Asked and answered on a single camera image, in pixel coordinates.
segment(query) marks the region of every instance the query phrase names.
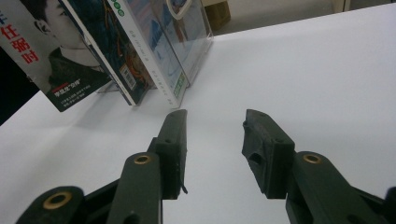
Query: book spine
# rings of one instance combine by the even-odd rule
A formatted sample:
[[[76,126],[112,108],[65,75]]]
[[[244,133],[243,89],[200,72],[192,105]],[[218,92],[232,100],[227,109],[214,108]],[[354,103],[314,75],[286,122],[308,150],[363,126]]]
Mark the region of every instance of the book spine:
[[[117,87],[119,88],[119,91],[122,95],[122,97],[125,99],[128,105],[136,105],[137,102],[134,101],[132,98],[131,94],[128,90],[126,85],[123,85],[121,79],[123,78],[122,76],[118,76],[118,74],[114,71],[114,69],[111,67],[110,63],[106,59],[105,55],[102,53],[102,51],[99,49],[99,46],[97,46],[95,40],[91,36],[90,32],[87,30],[85,27],[84,23],[81,21],[79,16],[77,15],[76,11],[73,9],[73,7],[70,5],[70,3],[67,0],[59,0],[61,5],[64,7],[64,10],[67,12],[68,15],[70,15],[70,19],[72,22],[77,26],[78,30],[80,31],[82,37],[84,38],[84,41],[89,45],[92,46],[91,50],[93,53],[97,56],[97,60],[99,63],[102,65],[102,68],[105,70],[106,73],[109,74],[111,79],[116,83]]]
[[[179,108],[182,94],[177,98],[169,85],[167,85],[167,80],[164,77],[163,71],[158,65],[156,58],[149,47],[147,39],[143,37],[142,30],[140,25],[136,22],[134,13],[131,11],[129,6],[126,5],[124,0],[107,0],[107,2],[115,12],[118,12],[115,14],[119,19],[121,26],[136,48],[139,57],[142,58],[143,64],[147,67],[148,72],[159,91],[172,108]]]

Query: white table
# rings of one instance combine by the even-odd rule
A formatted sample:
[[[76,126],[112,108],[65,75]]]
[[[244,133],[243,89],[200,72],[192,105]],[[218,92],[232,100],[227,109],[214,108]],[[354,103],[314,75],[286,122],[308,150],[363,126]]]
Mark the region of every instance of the white table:
[[[216,36],[184,97],[188,195],[164,223],[288,223],[241,154],[246,109],[269,114],[297,151],[326,156],[349,183],[384,197],[396,185],[396,4]],[[146,151],[171,112],[157,91],[139,107],[113,92],[59,113],[38,93],[0,128],[0,223],[41,193],[90,193]]]

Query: book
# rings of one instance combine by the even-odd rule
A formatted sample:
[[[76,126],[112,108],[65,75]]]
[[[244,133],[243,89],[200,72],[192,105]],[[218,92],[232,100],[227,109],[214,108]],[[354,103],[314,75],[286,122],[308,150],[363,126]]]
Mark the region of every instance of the book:
[[[129,105],[139,105],[153,81],[106,0],[59,0],[90,42]]]
[[[151,0],[151,7],[191,85],[213,39],[201,0]]]
[[[189,85],[149,0],[107,0],[171,108],[179,108]]]
[[[59,3],[0,2],[0,46],[63,112],[111,79]]]

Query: man on magazine cover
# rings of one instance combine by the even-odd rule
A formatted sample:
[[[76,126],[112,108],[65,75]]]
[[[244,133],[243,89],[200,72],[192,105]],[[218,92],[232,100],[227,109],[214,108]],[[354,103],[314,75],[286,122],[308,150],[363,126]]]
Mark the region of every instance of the man on magazine cover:
[[[52,73],[48,97],[66,83],[78,82],[83,88],[96,90],[109,81],[99,62],[88,50],[78,29],[57,0],[21,0],[35,18],[35,27],[44,35],[54,37],[60,47],[49,55]]]

